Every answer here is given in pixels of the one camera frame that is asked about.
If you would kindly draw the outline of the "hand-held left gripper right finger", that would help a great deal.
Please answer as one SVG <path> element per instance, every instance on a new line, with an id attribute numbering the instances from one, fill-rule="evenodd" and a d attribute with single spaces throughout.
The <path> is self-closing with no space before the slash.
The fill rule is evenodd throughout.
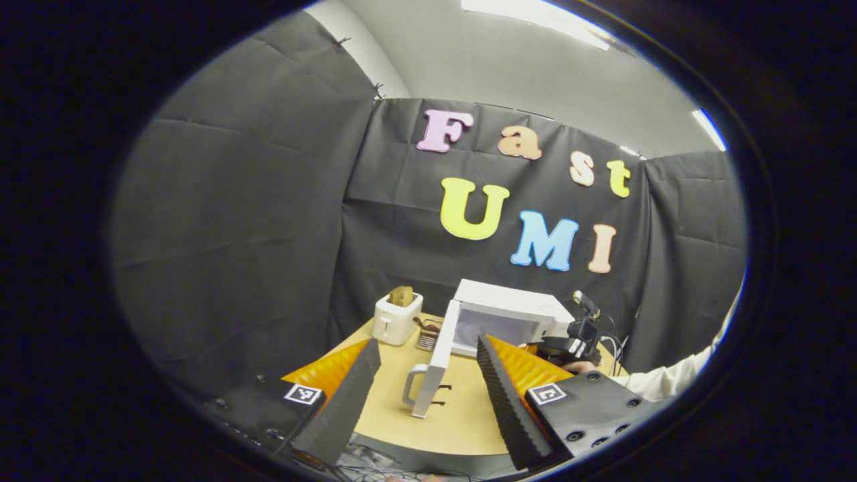
<path id="1" fill-rule="evenodd" d="M 478 337 L 477 363 L 518 470 L 581 457 L 661 406 L 597 370 L 572 374 L 486 333 Z"/>

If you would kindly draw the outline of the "white toaster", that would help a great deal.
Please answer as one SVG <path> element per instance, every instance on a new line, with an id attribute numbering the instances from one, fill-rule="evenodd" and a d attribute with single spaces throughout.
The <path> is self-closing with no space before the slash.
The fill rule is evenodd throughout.
<path id="1" fill-rule="evenodd" d="M 413 294 L 413 302 L 408 306 L 398 306 L 390 301 L 390 293 L 386 293 L 374 305 L 371 335 L 379 342 L 389 345 L 403 345 L 418 329 L 413 321 L 422 311 L 423 296 Z"/>

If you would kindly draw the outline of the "ceiling light panel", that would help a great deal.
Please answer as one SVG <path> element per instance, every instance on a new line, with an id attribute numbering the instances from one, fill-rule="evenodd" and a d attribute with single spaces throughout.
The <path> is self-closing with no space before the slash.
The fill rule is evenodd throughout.
<path id="1" fill-rule="evenodd" d="M 602 27 L 545 0 L 460 0 L 465 11 L 520 19 L 609 51 L 615 37 Z"/>

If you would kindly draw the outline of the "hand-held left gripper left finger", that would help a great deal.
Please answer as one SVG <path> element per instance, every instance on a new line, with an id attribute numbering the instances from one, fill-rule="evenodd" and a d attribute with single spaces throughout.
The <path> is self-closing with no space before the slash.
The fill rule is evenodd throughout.
<path id="1" fill-rule="evenodd" d="M 286 376 L 259 374 L 204 410 L 258 451 L 327 469 L 351 441 L 380 366 L 378 342 L 364 339 Z"/>

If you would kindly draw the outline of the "black backdrop cloth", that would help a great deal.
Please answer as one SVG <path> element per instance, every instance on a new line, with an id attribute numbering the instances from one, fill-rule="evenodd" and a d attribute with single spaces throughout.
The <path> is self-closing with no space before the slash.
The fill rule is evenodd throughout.
<path id="1" fill-rule="evenodd" d="M 660 68 L 484 0 L 322 0 L 181 83 L 109 226 L 142 348 L 206 397 L 343 341 L 397 286 L 572 293 L 645 372 L 698 353 L 740 289 L 729 154 Z"/>

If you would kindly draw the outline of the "metal utensil holder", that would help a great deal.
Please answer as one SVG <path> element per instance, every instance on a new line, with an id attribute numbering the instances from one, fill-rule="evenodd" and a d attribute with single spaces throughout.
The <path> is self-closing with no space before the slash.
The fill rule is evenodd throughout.
<path id="1" fill-rule="evenodd" d="M 415 344 L 416 348 L 423 351 L 434 351 L 441 332 L 441 321 L 420 317 L 414 317 L 413 321 L 419 328 Z"/>

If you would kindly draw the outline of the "white microwave oven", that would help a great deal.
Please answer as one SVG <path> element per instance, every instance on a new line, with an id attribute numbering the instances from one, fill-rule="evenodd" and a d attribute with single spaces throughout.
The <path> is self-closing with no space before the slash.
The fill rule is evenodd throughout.
<path id="1" fill-rule="evenodd" d="M 463 278 L 438 330 L 428 333 L 431 360 L 416 364 L 408 372 L 402 400 L 412 417 L 425 418 L 452 355 L 474 359 L 479 336 L 484 333 L 518 347 L 548 336 L 565 336 L 575 320 L 551 294 Z"/>

